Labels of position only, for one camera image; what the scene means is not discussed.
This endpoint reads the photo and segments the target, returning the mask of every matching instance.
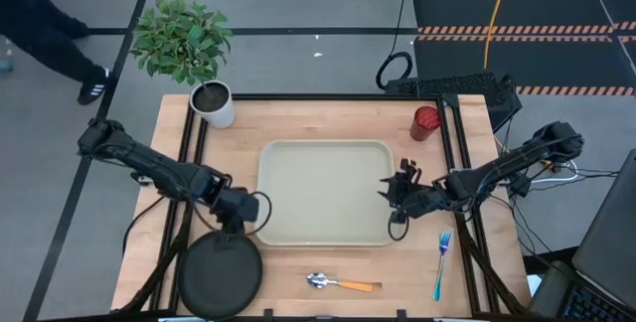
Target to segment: blue fork handle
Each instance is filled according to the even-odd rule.
[[[439,257],[439,267],[437,268],[437,281],[435,282],[435,289],[433,290],[433,301],[439,301],[441,294],[441,270],[444,267],[444,254]]]

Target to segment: spoon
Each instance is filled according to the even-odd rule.
[[[314,272],[307,275],[307,282],[316,288],[325,288],[328,284],[335,284],[340,287],[351,288],[359,291],[371,292],[374,286],[369,283],[359,282],[340,282],[338,280],[330,280],[327,275],[322,272]]]

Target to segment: white flower pot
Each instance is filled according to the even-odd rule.
[[[210,123],[210,125],[212,125],[213,127],[215,128],[230,127],[232,123],[234,123],[235,121],[235,107],[232,102],[232,92],[230,91],[230,88],[225,83],[219,80],[212,80],[212,81],[206,82],[205,84],[219,84],[223,86],[228,91],[228,99],[225,102],[225,104],[221,106],[220,108],[217,108],[210,112],[205,112],[204,110],[201,110],[200,108],[195,106],[195,94],[197,94],[199,90],[204,89],[203,85],[199,83],[197,86],[195,86],[195,88],[190,93],[190,106],[192,107],[192,109],[195,110],[195,112],[199,113],[205,120],[207,120],[208,123]]]

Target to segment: red cup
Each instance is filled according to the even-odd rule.
[[[423,141],[439,127],[439,114],[433,107],[423,106],[417,109],[410,126],[410,138]]]

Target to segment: round black stand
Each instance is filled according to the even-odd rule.
[[[177,276],[183,304],[209,320],[236,316],[254,299],[262,281],[262,260],[246,237],[208,233],[184,253]]]

